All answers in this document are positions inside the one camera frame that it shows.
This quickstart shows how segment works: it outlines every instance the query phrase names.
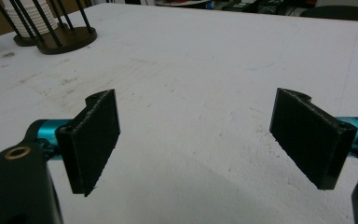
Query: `white table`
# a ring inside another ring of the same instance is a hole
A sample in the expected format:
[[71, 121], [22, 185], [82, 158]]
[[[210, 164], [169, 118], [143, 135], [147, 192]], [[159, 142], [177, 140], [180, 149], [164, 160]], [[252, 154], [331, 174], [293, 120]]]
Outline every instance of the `white table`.
[[358, 116], [358, 22], [86, 12], [99, 37], [74, 52], [43, 55], [0, 36], [0, 151], [34, 120], [71, 119], [87, 96], [117, 90], [122, 133], [97, 189], [73, 195], [62, 162], [48, 163], [65, 223], [353, 223], [358, 160], [347, 159], [335, 190], [317, 190], [269, 123], [278, 87]]

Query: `white tabletop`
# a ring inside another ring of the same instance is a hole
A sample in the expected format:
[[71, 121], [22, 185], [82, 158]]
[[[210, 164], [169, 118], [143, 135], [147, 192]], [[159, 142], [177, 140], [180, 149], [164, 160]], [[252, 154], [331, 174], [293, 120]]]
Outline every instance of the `white tabletop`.
[[[116, 89], [117, 148], [97, 189], [72, 194], [50, 161], [65, 223], [353, 223], [358, 160], [317, 190], [269, 133], [279, 87], [358, 116], [358, 22], [102, 4], [98, 38], [62, 55], [0, 36], [0, 151], [36, 119], [73, 118]], [[84, 25], [79, 13], [70, 16]]]

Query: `table surface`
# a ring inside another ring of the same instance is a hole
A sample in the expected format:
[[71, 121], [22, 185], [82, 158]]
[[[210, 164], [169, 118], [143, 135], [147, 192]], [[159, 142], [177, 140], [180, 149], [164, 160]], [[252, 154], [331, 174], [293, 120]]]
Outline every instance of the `table surface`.
[[[358, 160], [317, 190], [269, 133], [276, 89], [358, 116], [358, 22], [102, 4], [98, 38], [61, 55], [0, 36], [0, 151], [36, 119], [70, 119], [116, 89], [121, 136], [97, 188], [72, 194], [50, 161], [65, 223], [353, 223]], [[70, 15], [83, 26], [79, 13]]]

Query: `black rubber pad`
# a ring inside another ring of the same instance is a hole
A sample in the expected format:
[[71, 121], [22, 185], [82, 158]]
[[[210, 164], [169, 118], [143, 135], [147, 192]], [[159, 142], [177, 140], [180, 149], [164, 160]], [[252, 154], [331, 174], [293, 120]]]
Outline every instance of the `black rubber pad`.
[[116, 145], [120, 128], [114, 90], [91, 95], [86, 105], [56, 136], [72, 192], [88, 196]]
[[318, 189], [333, 189], [357, 128], [330, 116], [306, 94], [278, 89], [269, 130]]

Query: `round base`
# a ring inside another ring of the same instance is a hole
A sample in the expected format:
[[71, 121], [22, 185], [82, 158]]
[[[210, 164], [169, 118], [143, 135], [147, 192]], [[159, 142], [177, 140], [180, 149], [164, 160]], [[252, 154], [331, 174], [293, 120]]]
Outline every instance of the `round base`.
[[18, 35], [14, 36], [14, 42], [20, 47], [31, 47], [35, 46], [37, 42], [37, 38], [30, 38], [30, 37], [19, 37]]
[[73, 30], [66, 27], [58, 27], [55, 31], [56, 36], [61, 42], [58, 47], [51, 34], [42, 35], [45, 41], [39, 41], [37, 48], [44, 54], [61, 54], [76, 49], [86, 47], [97, 38], [97, 32], [91, 28], [91, 33], [87, 27], [76, 27]]

